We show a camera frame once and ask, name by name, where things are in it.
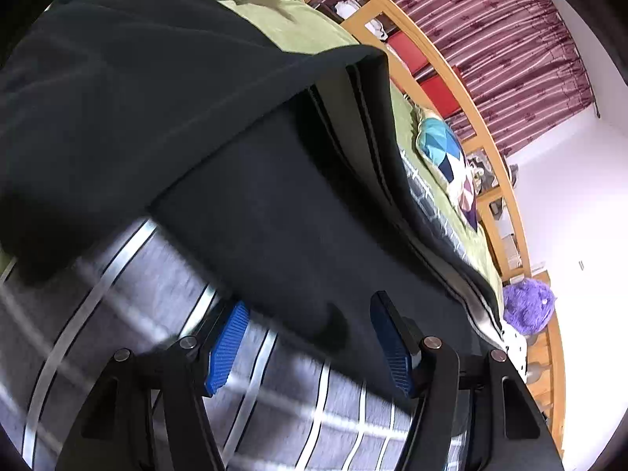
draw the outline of geometric pattern pillow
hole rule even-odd
[[[427,108],[421,108],[416,148],[437,168],[451,204],[460,208],[477,231],[473,172],[458,137],[437,113]]]

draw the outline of wooden bed frame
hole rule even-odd
[[[532,277],[530,257],[519,208],[517,207],[513,187],[497,150],[497,146],[491,137],[491,133],[484,119],[473,103],[471,96],[460,81],[460,78],[457,77],[445,58],[440,54],[439,50],[416,26],[412,19],[392,0],[368,0],[368,3],[357,10],[350,18],[344,20],[341,26],[347,32],[351,33],[359,42],[382,49],[388,55],[391,78],[396,84],[401,87],[413,102],[436,111],[432,101],[399,59],[385,48],[383,42],[378,40],[365,28],[364,25],[366,23],[382,13],[393,21],[399,30],[403,31],[421,50],[432,67],[434,67],[434,70],[442,80],[444,80],[460,105],[460,108],[465,112],[473,130],[475,130],[475,135],[462,143],[465,153],[482,149],[491,162],[493,172],[495,177],[497,177],[498,186],[486,193],[482,193],[478,197],[477,211],[486,230],[489,247],[492,249],[495,265],[501,275],[502,281],[506,283],[512,278],[522,275],[524,277]],[[504,243],[497,229],[497,224],[495,223],[491,209],[489,208],[491,202],[500,198],[503,198],[504,203],[508,207],[508,213],[510,214],[513,224],[514,241],[521,259],[520,267],[510,267]],[[537,275],[536,278],[546,283],[550,282],[547,273],[541,273]],[[548,367],[548,369],[542,374],[541,379],[529,386],[529,390],[539,405],[539,409],[548,417],[549,429],[558,451],[562,456],[565,378],[563,346],[556,314],[552,317],[547,328],[539,335],[537,342],[529,348],[528,362],[534,361],[538,361],[542,366]]]

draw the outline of striped curtain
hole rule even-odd
[[[325,10],[339,0],[313,0]],[[575,43],[551,0],[393,0],[457,66],[500,152],[516,152],[593,102]],[[384,19],[389,33],[395,27]],[[428,66],[418,81],[433,75]],[[473,135],[461,111],[448,119]]]

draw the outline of purple furry pillow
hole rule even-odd
[[[535,335],[547,326],[555,302],[545,283],[525,278],[504,287],[504,320],[522,335]]]

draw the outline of ridged blue pad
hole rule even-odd
[[[249,325],[249,310],[242,301],[239,301],[210,351],[209,371],[205,381],[209,394],[215,395],[227,382],[247,325]]]
[[[379,345],[384,351],[392,380],[407,396],[412,395],[414,384],[410,376],[412,370],[410,353],[403,344],[384,305],[376,299],[371,300],[371,323],[378,336]]]

